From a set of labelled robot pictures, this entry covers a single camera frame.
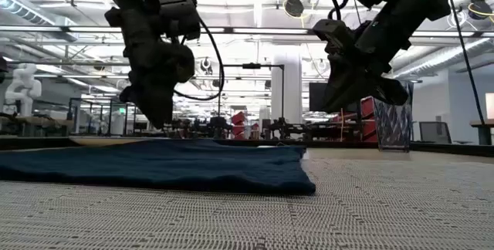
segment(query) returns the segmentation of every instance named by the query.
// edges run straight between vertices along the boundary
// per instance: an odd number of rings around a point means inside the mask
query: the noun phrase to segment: blue towel
[[[0,179],[186,191],[312,194],[303,147],[230,147],[145,140],[107,147],[4,152]]]

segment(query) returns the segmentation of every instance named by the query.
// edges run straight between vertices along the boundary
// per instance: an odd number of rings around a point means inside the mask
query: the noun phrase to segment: computer screen
[[[309,111],[324,111],[324,93],[326,92],[326,83],[309,83]],[[351,103],[343,108],[346,112],[356,113],[357,103]]]

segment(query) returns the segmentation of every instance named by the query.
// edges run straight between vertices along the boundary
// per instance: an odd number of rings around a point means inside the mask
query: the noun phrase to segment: pillar
[[[273,46],[273,65],[285,65],[284,117],[289,123],[302,122],[302,58],[300,46]],[[272,118],[282,116],[283,71],[271,70]]]

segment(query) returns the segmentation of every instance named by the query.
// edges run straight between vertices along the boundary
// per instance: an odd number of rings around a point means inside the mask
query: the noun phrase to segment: blue cloth
[[[107,147],[4,152],[0,179],[190,191],[312,194],[303,147],[230,147],[145,140]]]

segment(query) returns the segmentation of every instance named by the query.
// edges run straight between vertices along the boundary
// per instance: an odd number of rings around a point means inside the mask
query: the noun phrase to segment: floor
[[[494,159],[309,150],[312,197],[0,182],[0,249],[494,249]]]

